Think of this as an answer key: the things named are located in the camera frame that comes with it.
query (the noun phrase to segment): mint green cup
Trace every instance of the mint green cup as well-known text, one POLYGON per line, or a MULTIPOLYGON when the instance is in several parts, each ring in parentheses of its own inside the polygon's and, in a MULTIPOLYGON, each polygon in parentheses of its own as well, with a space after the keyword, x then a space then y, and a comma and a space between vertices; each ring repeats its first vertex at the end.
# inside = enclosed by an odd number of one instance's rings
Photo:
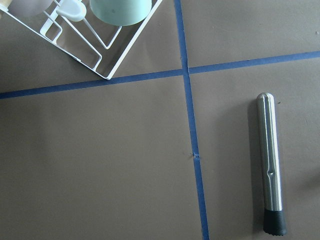
POLYGON ((115 26, 129 26, 145 19, 151 11, 152 0, 90 0, 94 15, 115 26))

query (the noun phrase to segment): cup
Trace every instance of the cup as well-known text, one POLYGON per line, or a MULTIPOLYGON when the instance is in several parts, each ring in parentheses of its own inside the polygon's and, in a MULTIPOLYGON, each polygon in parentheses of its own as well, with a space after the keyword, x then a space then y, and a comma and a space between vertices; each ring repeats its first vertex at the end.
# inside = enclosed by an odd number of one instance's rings
POLYGON ((12 0, 9 13, 16 17, 31 17, 46 10, 53 0, 12 0))
POLYGON ((107 24, 129 26, 148 16, 152 0, 90 0, 90 7, 93 14, 107 24))

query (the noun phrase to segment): dimple on metal handle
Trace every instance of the dimple on metal handle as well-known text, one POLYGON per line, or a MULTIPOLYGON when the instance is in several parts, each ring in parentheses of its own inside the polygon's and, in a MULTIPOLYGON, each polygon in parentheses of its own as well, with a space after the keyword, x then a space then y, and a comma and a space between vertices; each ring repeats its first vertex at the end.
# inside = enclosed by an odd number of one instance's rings
POLYGON ((261 166, 264 192, 264 231, 282 236, 287 233, 283 213, 278 153, 275 99, 264 92, 257 97, 261 166))

